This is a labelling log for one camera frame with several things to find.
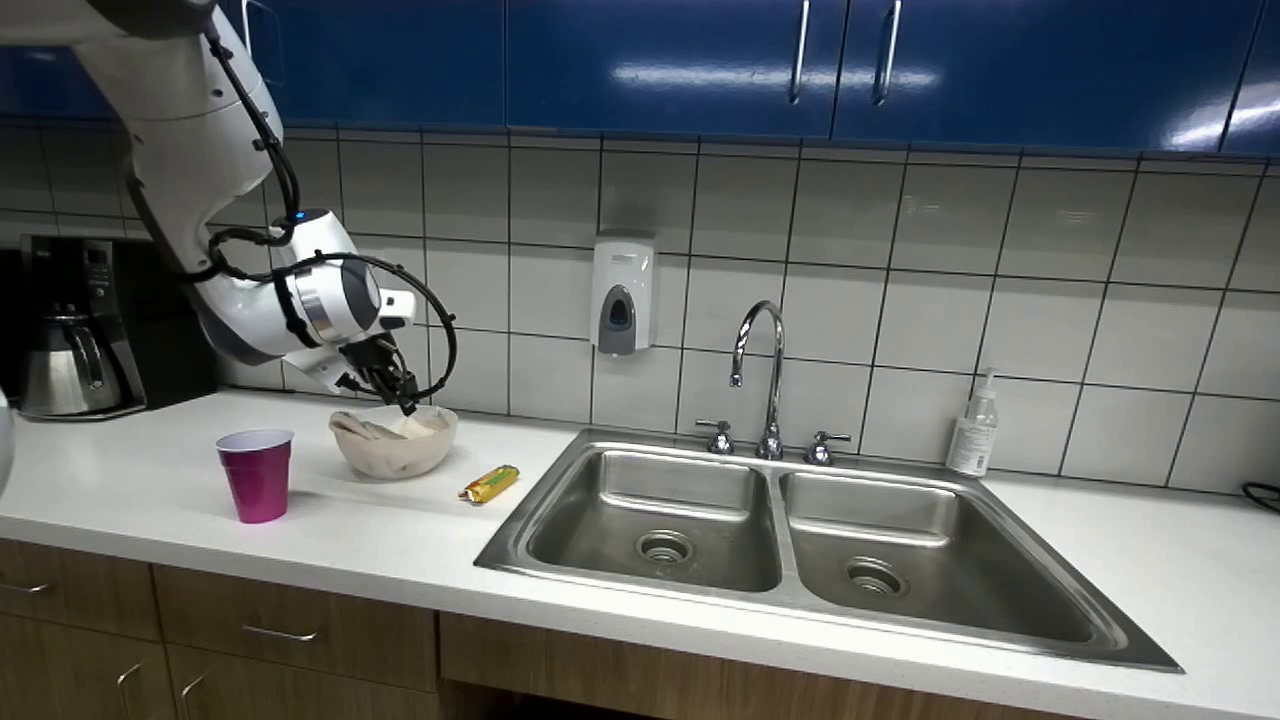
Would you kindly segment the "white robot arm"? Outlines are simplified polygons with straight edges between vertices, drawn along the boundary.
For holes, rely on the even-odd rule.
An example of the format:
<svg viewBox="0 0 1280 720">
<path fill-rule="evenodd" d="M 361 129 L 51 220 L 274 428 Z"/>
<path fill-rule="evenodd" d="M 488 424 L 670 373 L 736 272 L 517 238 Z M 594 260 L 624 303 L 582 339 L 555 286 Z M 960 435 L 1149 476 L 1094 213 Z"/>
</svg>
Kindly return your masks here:
<svg viewBox="0 0 1280 720">
<path fill-rule="evenodd" d="M 0 0 L 0 38 L 67 46 L 126 133 L 126 196 L 204 336 L 400 410 L 425 399 L 380 329 L 377 260 L 303 213 L 285 124 L 214 0 Z"/>
</svg>

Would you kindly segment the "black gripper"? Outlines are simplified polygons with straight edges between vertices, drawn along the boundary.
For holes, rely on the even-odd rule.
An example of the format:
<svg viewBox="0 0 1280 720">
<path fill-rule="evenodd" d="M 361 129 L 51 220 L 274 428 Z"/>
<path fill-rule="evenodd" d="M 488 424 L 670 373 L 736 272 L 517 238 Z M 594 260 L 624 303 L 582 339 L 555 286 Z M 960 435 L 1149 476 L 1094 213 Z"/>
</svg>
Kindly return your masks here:
<svg viewBox="0 0 1280 720">
<path fill-rule="evenodd" d="M 373 386 L 380 399 L 397 404 L 400 410 L 419 407 L 419 386 L 404 367 L 404 355 L 389 333 L 343 342 L 338 355 L 361 375 L 361 385 Z"/>
</svg>

